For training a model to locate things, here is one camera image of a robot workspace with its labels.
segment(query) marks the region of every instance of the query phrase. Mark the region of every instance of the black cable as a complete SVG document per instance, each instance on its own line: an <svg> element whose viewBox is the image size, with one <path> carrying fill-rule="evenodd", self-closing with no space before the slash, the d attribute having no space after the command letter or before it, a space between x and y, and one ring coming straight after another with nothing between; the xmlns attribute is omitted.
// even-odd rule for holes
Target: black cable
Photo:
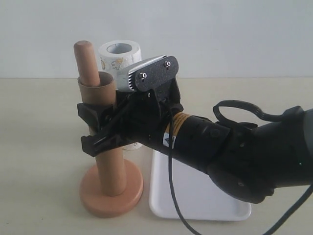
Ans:
<svg viewBox="0 0 313 235"><path fill-rule="evenodd" d="M171 111L171 108L166 105L166 108L169 111L170 114L170 130L169 130L169 151L168 151L168 175L169 175L169 183L170 183L170 191L173 199L173 203L176 209L176 212L182 221L182 223L186 226L186 228L194 235L202 235L199 232L197 232L193 227L188 224L188 222L185 220L185 218L182 216L175 191L174 191L174 185L173 185L173 157L172 157L172 149L173 149L173 126L174 126L174 117L173 113ZM312 195L313 193L313 185L309 186L309 188L304 192L304 194L285 212L285 214L263 235L272 235L274 232L276 232L285 222L286 220L297 210L300 208L300 206L303 205L303 203Z"/></svg>

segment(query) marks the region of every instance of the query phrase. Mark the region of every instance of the printed pattern on paper roll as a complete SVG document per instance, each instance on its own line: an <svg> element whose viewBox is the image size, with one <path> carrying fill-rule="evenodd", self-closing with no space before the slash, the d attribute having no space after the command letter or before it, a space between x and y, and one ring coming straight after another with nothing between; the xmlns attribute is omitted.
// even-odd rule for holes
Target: printed pattern on paper roll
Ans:
<svg viewBox="0 0 313 235"><path fill-rule="evenodd" d="M141 49L138 43L129 40L115 40L99 48L102 70L116 79L119 70L141 61ZM142 146L133 143L123 147L124 150L135 150Z"/></svg>

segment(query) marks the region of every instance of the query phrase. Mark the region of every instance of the cardboard tube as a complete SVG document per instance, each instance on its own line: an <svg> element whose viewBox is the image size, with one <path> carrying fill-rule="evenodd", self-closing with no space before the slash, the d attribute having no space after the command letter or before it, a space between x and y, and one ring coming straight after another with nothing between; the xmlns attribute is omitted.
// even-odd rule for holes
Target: cardboard tube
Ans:
<svg viewBox="0 0 313 235"><path fill-rule="evenodd" d="M114 105L116 91L113 77L98 71L92 44L79 41L74 45L74 53L80 74L78 84L82 101L87 104ZM123 193L127 178L122 148L99 154L96 163L102 192L107 196Z"/></svg>

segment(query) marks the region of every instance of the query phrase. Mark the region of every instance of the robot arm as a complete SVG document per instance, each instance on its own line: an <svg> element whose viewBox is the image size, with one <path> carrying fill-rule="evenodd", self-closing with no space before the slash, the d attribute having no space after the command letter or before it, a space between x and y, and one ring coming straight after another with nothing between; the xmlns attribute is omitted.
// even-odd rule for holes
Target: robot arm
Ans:
<svg viewBox="0 0 313 235"><path fill-rule="evenodd" d="M174 117L172 156L208 174L225 193L260 203L275 188L313 182L313 109L296 106L282 115L250 103L225 100L214 106L217 122L183 112L173 56L148 59L118 73L117 107L78 104L79 116L97 133L82 137L83 151L102 151L139 142L168 155L170 116ZM268 124L237 123L219 107L253 112Z"/></svg>

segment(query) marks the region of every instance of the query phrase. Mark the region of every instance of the sticker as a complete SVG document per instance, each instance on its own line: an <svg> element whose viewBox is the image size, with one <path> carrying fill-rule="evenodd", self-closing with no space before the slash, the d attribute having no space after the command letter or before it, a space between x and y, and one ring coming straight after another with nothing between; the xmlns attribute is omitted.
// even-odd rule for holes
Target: sticker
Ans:
<svg viewBox="0 0 313 235"><path fill-rule="evenodd" d="M185 114L185 113L178 113L174 116L173 120L173 145L172 148L174 148L176 136L182 126L182 124L186 121L187 118L189 118L191 115ZM168 147L169 146L169 139L170 139L170 124L167 125L167 128L165 130L164 136L163 136L163 145Z"/></svg>

